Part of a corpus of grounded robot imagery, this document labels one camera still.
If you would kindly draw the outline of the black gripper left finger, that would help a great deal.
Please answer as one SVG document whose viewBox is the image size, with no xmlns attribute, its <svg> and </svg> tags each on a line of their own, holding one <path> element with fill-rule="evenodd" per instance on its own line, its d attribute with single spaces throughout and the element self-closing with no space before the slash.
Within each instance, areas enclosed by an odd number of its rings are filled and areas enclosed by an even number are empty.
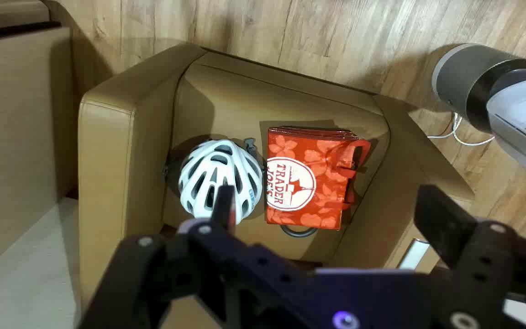
<svg viewBox="0 0 526 329">
<path fill-rule="evenodd" d="M 221 279 L 223 242 L 234 221 L 234 188 L 221 186 L 209 219 L 189 219 L 174 237 L 125 237 L 94 294 L 79 329 L 159 329 L 174 299 L 194 295 L 220 323 L 229 319 Z"/>
</svg>

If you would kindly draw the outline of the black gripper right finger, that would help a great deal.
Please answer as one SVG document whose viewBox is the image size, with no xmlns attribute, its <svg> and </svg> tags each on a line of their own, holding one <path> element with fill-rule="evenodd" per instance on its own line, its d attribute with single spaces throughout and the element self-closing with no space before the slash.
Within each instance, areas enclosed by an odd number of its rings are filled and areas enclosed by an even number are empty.
<svg viewBox="0 0 526 329">
<path fill-rule="evenodd" d="M 526 303 L 526 237 L 512 226 L 477 219 L 435 184 L 417 195 L 415 224 L 448 264 L 437 306 L 442 329 L 525 329 L 505 301 Z"/>
</svg>

